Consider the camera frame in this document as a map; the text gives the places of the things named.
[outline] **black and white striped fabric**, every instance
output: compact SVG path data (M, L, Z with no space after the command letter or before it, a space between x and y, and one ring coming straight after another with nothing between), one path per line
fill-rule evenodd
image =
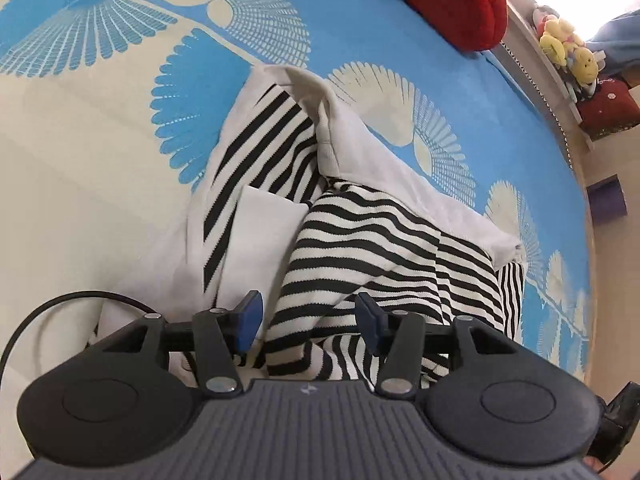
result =
M229 144L207 195L204 219L206 294L218 288L238 197L252 186L297 203L316 199L325 186L318 171L311 119L279 86L262 95L247 126Z
M310 204L264 344L246 365L270 376L307 380L364 378L379 359L366 350L354 297L368 292L384 309L450 324L474 316L513 338L520 322L524 268L494 271L479 246L446 234L387 192L318 169L314 124L277 85L261 92L247 126L228 144L207 195L203 268L215 298L243 186ZM425 356L424 382L447 373L444 356Z

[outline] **stuffed toy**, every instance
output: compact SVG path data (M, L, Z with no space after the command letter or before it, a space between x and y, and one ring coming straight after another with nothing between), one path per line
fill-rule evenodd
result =
M566 58L569 71L581 86L587 87L598 78L598 62L593 52L584 46L575 47Z
M560 40L545 32L540 38L540 48L556 67L566 66L566 54Z
M536 9L533 11L533 26L536 29L538 39L542 38L542 35L545 33L545 23L548 20L558 19L558 17L553 12L550 12L547 9L550 9L550 7L536 7Z
M568 43L576 44L577 46L584 46L584 41L580 36L574 33L575 27L567 20L559 18L558 20L546 20L545 32L551 34L557 40L560 40L562 44Z
M535 11L533 17L538 30L544 27L540 49L558 69L574 103L578 102L578 97L593 96L598 83L598 71L604 63L598 65L596 56L584 46L584 41L567 20Z

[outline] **metal rivet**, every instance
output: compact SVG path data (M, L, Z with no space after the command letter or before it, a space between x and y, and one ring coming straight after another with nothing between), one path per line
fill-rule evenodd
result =
M216 394L228 394L238 387L236 380L231 377L212 377L206 383L207 390Z
M380 387L388 394L404 395L411 391L413 385L406 379L392 378L382 381Z

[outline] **yellow stuffed toy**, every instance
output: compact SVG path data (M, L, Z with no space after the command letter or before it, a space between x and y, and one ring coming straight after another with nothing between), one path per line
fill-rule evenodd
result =
M566 53L564 46L558 38L554 38L547 31L540 37L540 48L556 66L566 66Z
M584 41L574 33L575 27L562 18L546 20L545 31L540 37L540 48L557 67L566 66L566 58Z
M598 63L593 52L584 46L576 46L567 56L567 65L576 81L587 87L598 78Z
M599 68L593 53L574 30L574 26L562 18L546 20L540 48L561 74L568 70L574 76L575 81L563 79L572 100L577 102L576 92L587 96L595 92Z

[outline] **ribbed rubber surface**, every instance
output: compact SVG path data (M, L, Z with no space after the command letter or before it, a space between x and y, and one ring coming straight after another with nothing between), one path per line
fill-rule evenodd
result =
M414 406L360 381L255 381L208 402L188 433L159 454L101 470L31 463L19 480L586 480L579 461L509 470L474 463L428 430Z

